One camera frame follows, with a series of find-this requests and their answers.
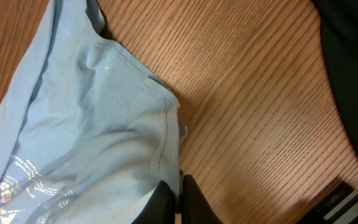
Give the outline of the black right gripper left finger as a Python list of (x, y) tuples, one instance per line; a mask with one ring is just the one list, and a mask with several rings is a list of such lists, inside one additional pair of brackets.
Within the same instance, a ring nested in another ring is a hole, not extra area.
[(174, 224), (175, 199), (168, 184), (160, 181), (149, 201), (132, 224)]

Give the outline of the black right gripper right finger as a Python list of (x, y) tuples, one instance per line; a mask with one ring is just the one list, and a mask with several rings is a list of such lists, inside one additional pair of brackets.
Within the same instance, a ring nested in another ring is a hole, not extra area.
[(183, 178), (181, 200), (182, 224), (223, 224), (190, 174)]

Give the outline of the light blue printed t-shirt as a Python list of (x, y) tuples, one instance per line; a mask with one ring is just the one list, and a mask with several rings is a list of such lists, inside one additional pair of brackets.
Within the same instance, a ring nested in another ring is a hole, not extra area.
[(179, 102), (100, 33), (95, 1), (50, 1), (0, 104), (0, 223), (131, 223), (180, 194)]

